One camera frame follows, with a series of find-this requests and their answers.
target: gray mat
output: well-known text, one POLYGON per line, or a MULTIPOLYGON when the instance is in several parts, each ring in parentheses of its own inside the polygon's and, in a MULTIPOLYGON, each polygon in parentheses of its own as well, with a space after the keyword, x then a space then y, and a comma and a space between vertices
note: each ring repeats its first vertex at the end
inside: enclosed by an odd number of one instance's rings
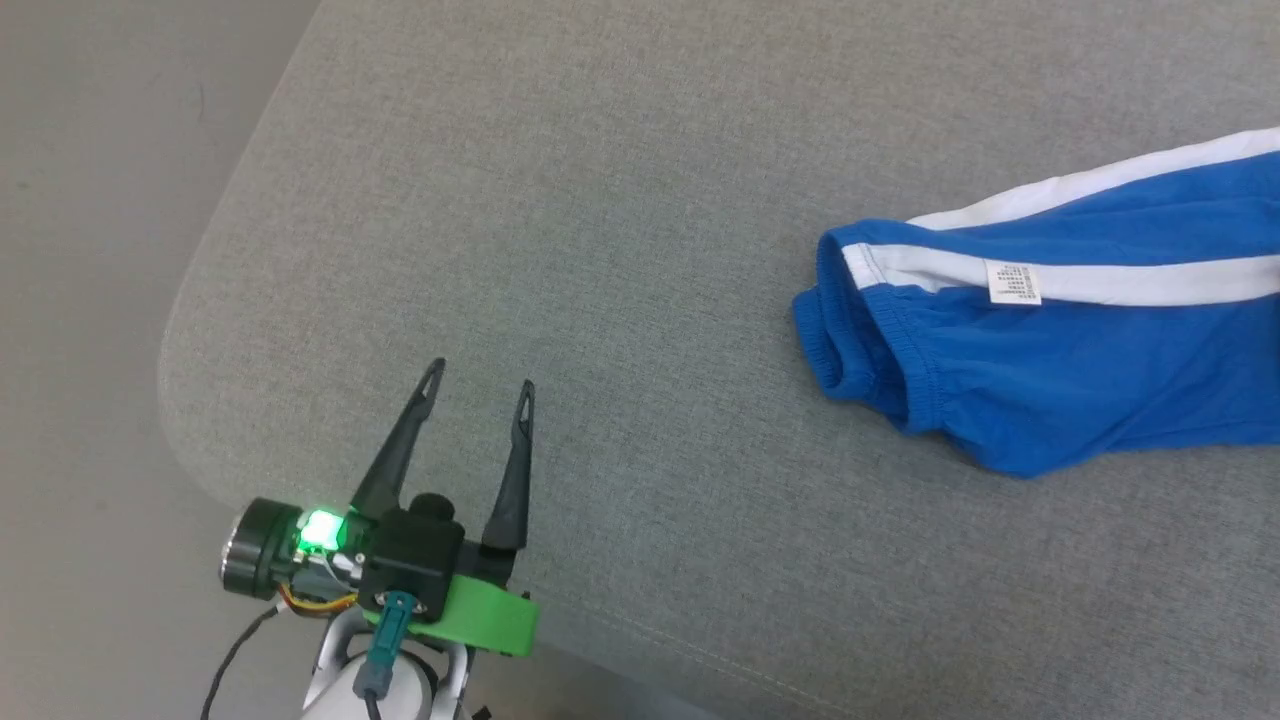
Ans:
POLYGON ((1274 0, 328 0, 183 286, 170 438, 340 503, 435 355, 477 528, 539 383, 543 638, 726 716, 1263 717, 1280 451, 1039 483, 824 400, 819 233, 1280 117, 1274 0))

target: clothing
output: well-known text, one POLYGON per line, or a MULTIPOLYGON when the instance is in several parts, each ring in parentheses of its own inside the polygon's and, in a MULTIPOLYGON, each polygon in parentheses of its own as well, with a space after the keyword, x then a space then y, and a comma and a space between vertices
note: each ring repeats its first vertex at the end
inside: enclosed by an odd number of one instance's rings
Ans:
POLYGON ((1280 441, 1280 128, 832 229, 794 309, 829 397, 1010 474, 1280 441))

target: care label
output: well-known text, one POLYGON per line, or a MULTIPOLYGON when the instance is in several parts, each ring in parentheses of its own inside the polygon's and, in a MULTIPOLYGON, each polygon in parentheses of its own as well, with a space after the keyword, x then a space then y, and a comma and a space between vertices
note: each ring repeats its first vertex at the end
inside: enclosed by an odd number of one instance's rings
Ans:
POLYGON ((1039 279, 1030 265, 983 260, 991 301, 1001 305, 1039 305, 1039 279))

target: green plastic strap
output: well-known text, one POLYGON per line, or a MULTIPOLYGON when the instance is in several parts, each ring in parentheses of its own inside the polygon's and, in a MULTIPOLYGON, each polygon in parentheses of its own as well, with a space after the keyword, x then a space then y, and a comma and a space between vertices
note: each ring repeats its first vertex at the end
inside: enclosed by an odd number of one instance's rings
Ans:
MULTIPOLYGON (((538 612, 532 601, 484 580, 454 575, 440 619, 410 623, 408 633, 524 657, 534 650, 538 612)), ((366 610, 365 618, 376 625, 379 614, 366 610)))

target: led light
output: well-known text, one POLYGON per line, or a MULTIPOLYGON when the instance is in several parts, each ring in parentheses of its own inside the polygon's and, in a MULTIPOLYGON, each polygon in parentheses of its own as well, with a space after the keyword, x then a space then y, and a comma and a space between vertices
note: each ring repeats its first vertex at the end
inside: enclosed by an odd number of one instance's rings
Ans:
POLYGON ((328 510, 312 510, 307 515, 307 521, 298 533, 298 544, 303 547, 323 547, 324 550, 338 550, 338 533, 342 530, 342 515, 334 515, 328 510))

